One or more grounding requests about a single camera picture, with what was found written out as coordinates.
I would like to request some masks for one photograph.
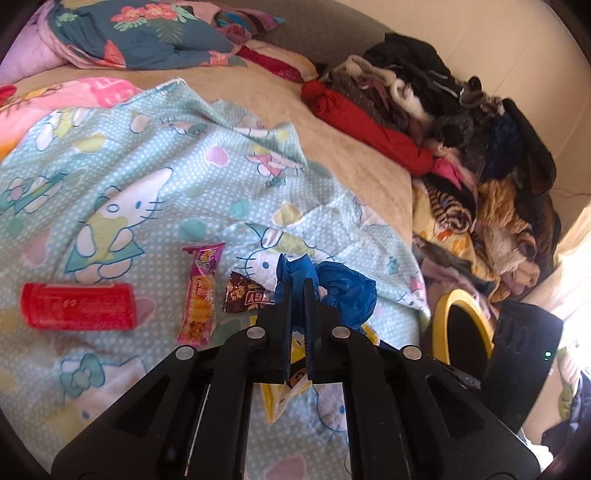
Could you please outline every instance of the red pillowcase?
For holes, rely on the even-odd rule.
[[[301,77],[299,70],[288,65],[284,61],[272,59],[271,57],[262,55],[246,46],[242,47],[236,55],[260,65],[282,79],[289,80],[290,82],[304,83],[304,79]]]

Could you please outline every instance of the black device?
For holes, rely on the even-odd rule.
[[[242,479],[253,383],[289,376],[285,290],[223,346],[176,349],[57,455],[51,477]],[[539,475],[535,456],[453,369],[416,346],[374,346],[315,299],[311,281],[304,314],[309,379],[343,383],[354,480]]]

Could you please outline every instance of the hello kitty blanket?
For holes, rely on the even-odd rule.
[[[370,324],[394,346],[418,340],[428,311],[414,257],[305,158],[291,124],[266,129],[240,106],[206,103],[180,79],[108,108],[61,108],[0,165],[0,404],[42,465],[49,469],[176,347],[190,268],[181,249],[218,242],[226,248],[211,346],[250,321],[220,311],[229,273],[274,289],[280,253],[344,262],[373,278],[379,300]],[[29,329],[18,307],[26,282],[131,283],[139,325],[124,333]],[[348,478],[348,462],[340,385],[308,389],[270,426],[255,389],[250,480]]]

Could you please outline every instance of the red plastic container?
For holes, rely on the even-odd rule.
[[[26,283],[21,311],[26,325],[42,330],[131,330],[137,325],[134,289],[127,283]]]

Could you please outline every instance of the pile of clothes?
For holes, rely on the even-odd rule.
[[[512,100],[454,78],[433,46],[397,33],[305,83],[301,98],[416,177],[414,250],[428,258],[427,292],[439,292],[431,308],[467,284],[480,304],[518,299],[552,272],[556,167]]]

